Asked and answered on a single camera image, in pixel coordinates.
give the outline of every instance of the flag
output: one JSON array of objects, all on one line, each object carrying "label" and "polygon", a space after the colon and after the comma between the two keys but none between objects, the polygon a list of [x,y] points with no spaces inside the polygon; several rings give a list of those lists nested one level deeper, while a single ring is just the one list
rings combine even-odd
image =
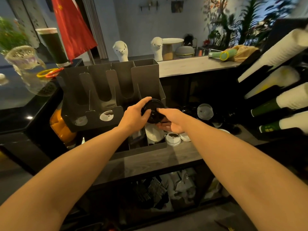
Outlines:
[{"label": "flag", "polygon": [[75,0],[52,0],[52,6],[70,61],[97,46]]}]

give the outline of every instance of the black plastic lid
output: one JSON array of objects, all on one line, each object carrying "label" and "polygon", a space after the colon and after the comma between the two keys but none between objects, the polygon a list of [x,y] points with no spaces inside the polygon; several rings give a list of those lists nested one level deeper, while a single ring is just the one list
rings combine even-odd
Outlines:
[{"label": "black plastic lid", "polygon": [[165,116],[157,111],[157,108],[165,108],[164,104],[157,99],[151,99],[147,102],[141,109],[141,114],[143,115],[146,110],[151,109],[152,112],[148,119],[148,123],[156,124],[159,123]]}]

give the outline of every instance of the person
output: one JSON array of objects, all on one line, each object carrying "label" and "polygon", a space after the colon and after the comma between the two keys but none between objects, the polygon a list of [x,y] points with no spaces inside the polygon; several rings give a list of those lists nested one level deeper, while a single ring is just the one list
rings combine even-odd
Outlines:
[{"label": "person", "polygon": [[[61,155],[0,206],[0,229],[59,230],[64,218],[91,186],[120,144],[150,116],[130,106],[119,125]],[[308,186],[280,163],[239,138],[210,127],[177,109],[157,126],[186,132],[222,185],[258,230],[308,230]]]}]

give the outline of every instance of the forearm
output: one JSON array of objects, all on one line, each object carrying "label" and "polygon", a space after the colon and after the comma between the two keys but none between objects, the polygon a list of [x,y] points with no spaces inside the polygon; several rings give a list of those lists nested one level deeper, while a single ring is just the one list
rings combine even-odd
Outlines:
[{"label": "forearm", "polygon": [[[189,117],[183,126],[211,171],[259,230],[266,230],[269,223],[273,230],[281,230],[282,224],[289,229],[307,225],[308,187],[285,167],[239,138],[196,119]],[[300,212],[292,219],[286,210]]]},{"label": "forearm", "polygon": [[33,220],[36,216],[53,223],[57,220],[57,225],[61,225],[128,135],[127,130],[116,127],[55,159],[0,207],[0,223],[5,223],[6,216],[7,221],[12,216],[17,220]]}]

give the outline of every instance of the yellow hair tie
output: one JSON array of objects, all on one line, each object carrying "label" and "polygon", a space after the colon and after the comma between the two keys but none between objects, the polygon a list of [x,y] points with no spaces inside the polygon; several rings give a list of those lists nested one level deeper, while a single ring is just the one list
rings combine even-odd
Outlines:
[{"label": "yellow hair tie", "polygon": [[37,77],[38,78],[42,78],[42,77],[45,77],[49,72],[51,71],[54,71],[56,69],[59,69],[59,68],[52,68],[52,69],[46,69],[46,70],[42,70],[41,72],[37,73]]}]

